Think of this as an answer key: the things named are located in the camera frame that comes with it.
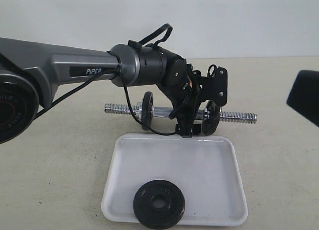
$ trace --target dumbbell handle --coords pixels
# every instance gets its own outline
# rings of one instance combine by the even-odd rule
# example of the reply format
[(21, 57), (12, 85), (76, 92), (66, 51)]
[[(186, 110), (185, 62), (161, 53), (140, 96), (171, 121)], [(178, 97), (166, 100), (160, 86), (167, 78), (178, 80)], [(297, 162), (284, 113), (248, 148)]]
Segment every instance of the dumbbell handle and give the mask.
[[(132, 106), (133, 113), (139, 117), (142, 111), (141, 103), (138, 103), (136, 106)], [(151, 110), (152, 117), (163, 117), (168, 118), (169, 114), (173, 108), (170, 107), (154, 107)], [(119, 105), (119, 104), (105, 104), (105, 113), (108, 114), (122, 114), (130, 115), (130, 110), (128, 105)], [(208, 117), (209, 113), (205, 110), (198, 110), (196, 115), (196, 120), (203, 120)], [(238, 113), (238, 112), (221, 112), (220, 121), (224, 122), (237, 122), (237, 123), (252, 123), (257, 122), (257, 115), (253, 113)]]

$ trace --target robotic arm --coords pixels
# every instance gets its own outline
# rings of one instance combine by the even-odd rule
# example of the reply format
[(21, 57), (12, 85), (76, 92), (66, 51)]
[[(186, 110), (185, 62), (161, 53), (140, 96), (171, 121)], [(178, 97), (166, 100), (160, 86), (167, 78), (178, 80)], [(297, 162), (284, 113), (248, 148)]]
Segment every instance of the robotic arm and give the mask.
[[(147, 44), (164, 31), (162, 39)], [(214, 133), (220, 108), (227, 103), (227, 70), (211, 65), (207, 76), (193, 70), (184, 58), (159, 46), (171, 32), (172, 27), (165, 24), (139, 42), (130, 40), (108, 52), (0, 38), (0, 143), (18, 136), (60, 102), (53, 101), (60, 85), (83, 83), (64, 99), (95, 80), (111, 80), (124, 87), (130, 112), (144, 129), (159, 133), (135, 117), (128, 86), (157, 85), (171, 101), (169, 118), (177, 120), (176, 129), (162, 134)], [(194, 121), (205, 101), (211, 115), (200, 126)]]

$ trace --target white tray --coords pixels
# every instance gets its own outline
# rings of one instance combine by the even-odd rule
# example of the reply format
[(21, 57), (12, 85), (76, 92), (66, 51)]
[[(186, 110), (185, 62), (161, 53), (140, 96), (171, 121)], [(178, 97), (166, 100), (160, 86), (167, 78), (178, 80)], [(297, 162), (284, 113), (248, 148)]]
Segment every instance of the white tray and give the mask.
[(134, 195), (154, 179), (171, 181), (183, 192), (185, 212), (178, 225), (238, 226), (247, 219), (234, 146), (223, 137), (121, 136), (102, 198), (104, 216), (115, 222), (138, 223)]

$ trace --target beige table surface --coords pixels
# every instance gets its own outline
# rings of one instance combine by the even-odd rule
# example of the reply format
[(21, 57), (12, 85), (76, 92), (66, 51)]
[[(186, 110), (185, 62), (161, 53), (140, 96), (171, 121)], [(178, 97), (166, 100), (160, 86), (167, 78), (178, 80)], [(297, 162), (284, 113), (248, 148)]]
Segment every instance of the beige table surface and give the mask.
[[(319, 57), (189, 62), (203, 73), (212, 63), (225, 67), (229, 98), (223, 110), (258, 115), (257, 124), (221, 122), (215, 133), (235, 146), (249, 208), (246, 222), (229, 229), (318, 230), (319, 128), (291, 110), (286, 99), (299, 70), (319, 70)], [(61, 86), (57, 97), (75, 86)], [(148, 90), (156, 106), (170, 106), (155, 86), (129, 88), (132, 103)], [(131, 116), (104, 113), (105, 103), (124, 104), (124, 97), (110, 81), (92, 83), (0, 145), (1, 230), (146, 229), (111, 222), (101, 212), (117, 138), (143, 132)], [(160, 131), (174, 125), (153, 120)]]

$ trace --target white wall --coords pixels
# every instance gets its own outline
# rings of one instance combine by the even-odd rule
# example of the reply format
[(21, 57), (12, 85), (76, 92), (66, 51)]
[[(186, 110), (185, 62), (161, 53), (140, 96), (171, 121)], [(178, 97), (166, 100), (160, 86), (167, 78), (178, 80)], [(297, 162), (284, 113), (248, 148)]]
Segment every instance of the white wall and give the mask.
[(97, 50), (166, 22), (186, 58), (319, 55), (319, 0), (0, 0), (0, 36)]

